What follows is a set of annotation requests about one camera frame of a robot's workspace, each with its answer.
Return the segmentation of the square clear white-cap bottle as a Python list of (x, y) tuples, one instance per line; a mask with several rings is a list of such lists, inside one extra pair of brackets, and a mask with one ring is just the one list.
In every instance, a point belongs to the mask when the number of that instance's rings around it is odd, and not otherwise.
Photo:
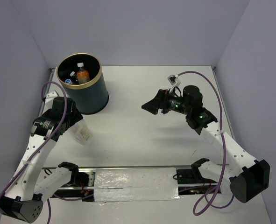
[(86, 145), (92, 137), (91, 131), (84, 119), (71, 126), (68, 132), (72, 138), (81, 145)]

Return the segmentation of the crushed clear blue-label bottle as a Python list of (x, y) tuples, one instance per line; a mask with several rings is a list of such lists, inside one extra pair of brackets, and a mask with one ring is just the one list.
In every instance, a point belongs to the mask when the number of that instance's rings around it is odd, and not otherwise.
[(78, 80), (77, 80), (77, 74), (76, 74), (76, 72), (72, 71), (70, 73), (70, 79), (71, 79), (71, 81), (72, 81), (72, 83), (74, 85), (78, 85)]

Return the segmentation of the orange label plastic bottle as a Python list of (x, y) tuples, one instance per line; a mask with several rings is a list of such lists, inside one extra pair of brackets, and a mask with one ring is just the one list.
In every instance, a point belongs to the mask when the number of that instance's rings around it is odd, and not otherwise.
[(77, 80), (79, 84), (85, 84), (90, 81), (89, 72), (84, 68), (84, 63), (77, 63), (78, 71), (77, 71)]

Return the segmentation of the long clear plastic bottle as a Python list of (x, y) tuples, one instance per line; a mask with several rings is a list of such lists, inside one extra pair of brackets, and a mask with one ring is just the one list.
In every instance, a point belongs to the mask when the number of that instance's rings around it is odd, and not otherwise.
[(66, 79), (64, 83), (69, 84), (69, 85), (73, 85), (73, 82), (71, 81), (71, 79)]

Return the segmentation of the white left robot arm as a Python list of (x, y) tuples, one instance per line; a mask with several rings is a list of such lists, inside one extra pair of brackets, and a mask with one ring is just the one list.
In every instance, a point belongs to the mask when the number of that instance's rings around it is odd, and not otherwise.
[(83, 119), (71, 98), (54, 97), (49, 102), (51, 108), (33, 122), (28, 148), (12, 180), (0, 192), (0, 213), (30, 224), (60, 187), (74, 186), (80, 179), (78, 165), (62, 162), (50, 176), (37, 182), (59, 137)]

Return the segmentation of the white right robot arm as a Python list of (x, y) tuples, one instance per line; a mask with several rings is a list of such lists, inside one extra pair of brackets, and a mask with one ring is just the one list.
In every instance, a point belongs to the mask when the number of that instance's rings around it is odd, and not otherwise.
[(222, 130), (220, 120), (203, 106), (203, 95), (194, 85), (184, 87), (182, 96), (160, 89), (156, 96), (142, 105), (151, 114), (170, 111), (185, 115), (191, 129), (206, 139), (215, 149), (226, 152), (226, 162), (232, 168), (224, 176), (235, 198), (242, 203), (260, 194), (269, 186), (270, 165), (257, 160)]

